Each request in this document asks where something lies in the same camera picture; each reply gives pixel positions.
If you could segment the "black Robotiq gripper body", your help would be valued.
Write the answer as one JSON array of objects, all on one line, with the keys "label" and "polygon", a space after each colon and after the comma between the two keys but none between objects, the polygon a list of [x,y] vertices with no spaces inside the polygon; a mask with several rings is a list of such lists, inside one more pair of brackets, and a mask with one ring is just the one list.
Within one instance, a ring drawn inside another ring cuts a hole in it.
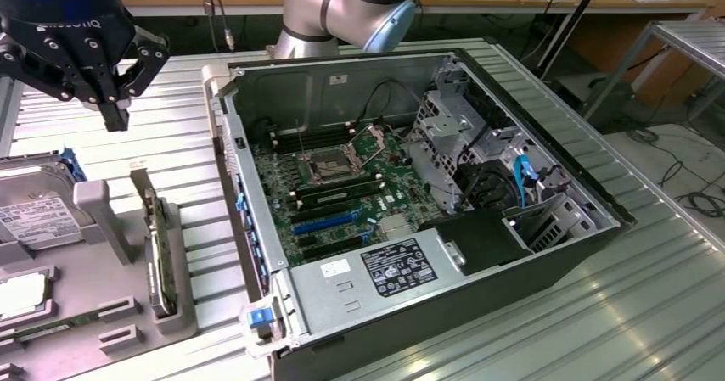
[{"label": "black Robotiq gripper body", "polygon": [[1,0],[1,74],[62,76],[60,52],[88,68],[100,61],[116,66],[133,45],[136,26],[121,0]]}]

